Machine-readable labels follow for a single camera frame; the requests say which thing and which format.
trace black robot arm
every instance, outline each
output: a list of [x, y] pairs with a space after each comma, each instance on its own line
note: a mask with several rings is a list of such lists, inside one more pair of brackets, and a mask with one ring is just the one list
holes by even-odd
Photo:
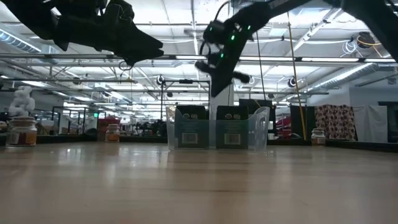
[[[223, 45], [219, 52], [208, 54], [207, 63], [197, 62], [197, 69], [211, 76], [211, 96], [215, 97], [236, 77], [235, 66], [246, 42], [253, 33], [264, 27], [270, 19], [292, 10], [310, 0], [271, 0], [255, 2], [241, 9], [224, 23], [214, 20], [206, 28], [204, 43]], [[384, 1], [380, 0], [324, 0], [333, 7], [341, 7], [362, 20], [380, 40], [386, 50], [398, 58], [398, 17]]]

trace jar lid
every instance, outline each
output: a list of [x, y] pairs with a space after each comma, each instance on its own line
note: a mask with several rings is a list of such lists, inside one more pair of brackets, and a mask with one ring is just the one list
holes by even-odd
[[30, 117], [30, 116], [16, 116], [12, 120], [10, 120], [10, 123], [32, 123], [35, 124], [37, 123], [35, 118]]

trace floral curtain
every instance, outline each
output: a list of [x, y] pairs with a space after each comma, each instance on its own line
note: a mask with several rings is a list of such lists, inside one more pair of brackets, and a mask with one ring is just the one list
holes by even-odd
[[317, 128], [325, 130], [327, 139], [354, 141], [354, 112], [350, 106], [323, 105], [315, 108]]

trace barcode label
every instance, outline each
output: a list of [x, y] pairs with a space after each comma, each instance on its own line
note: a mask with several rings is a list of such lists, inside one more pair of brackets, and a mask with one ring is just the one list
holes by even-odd
[[198, 134], [182, 133], [182, 144], [198, 144]]
[[318, 138], [318, 144], [325, 144], [325, 138]]
[[18, 144], [19, 133], [8, 134], [7, 142], [8, 144]]
[[224, 134], [224, 144], [240, 145], [241, 135], [240, 134]]

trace mason jar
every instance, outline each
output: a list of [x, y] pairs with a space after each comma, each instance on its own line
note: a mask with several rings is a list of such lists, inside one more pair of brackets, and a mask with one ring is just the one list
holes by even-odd
[[31, 147], [36, 145], [37, 128], [33, 117], [18, 116], [10, 120], [6, 147]]
[[312, 130], [311, 142], [313, 146], [324, 146], [325, 140], [325, 131], [322, 128], [314, 128]]
[[106, 142], [119, 142], [120, 141], [120, 131], [118, 124], [109, 124], [105, 133]]

